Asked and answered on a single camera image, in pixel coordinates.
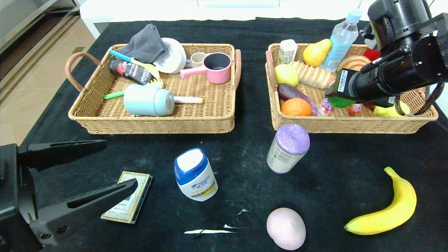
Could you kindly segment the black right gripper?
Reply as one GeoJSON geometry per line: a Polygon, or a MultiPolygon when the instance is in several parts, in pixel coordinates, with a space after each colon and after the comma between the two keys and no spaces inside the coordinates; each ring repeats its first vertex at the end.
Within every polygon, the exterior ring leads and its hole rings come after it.
{"type": "Polygon", "coordinates": [[[343,68],[338,72],[335,85],[325,91],[325,96],[340,96],[357,102],[373,102],[380,99],[377,69],[368,72],[343,68]]]}

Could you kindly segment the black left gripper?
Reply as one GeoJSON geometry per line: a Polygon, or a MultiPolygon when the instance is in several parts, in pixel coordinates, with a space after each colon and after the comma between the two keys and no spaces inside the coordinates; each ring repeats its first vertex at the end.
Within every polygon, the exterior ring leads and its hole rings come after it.
{"type": "Polygon", "coordinates": [[[58,245],[131,196],[139,185],[135,178],[37,210],[29,168],[42,171],[106,148],[100,139],[1,146],[1,251],[39,252],[42,244],[58,245]]]}

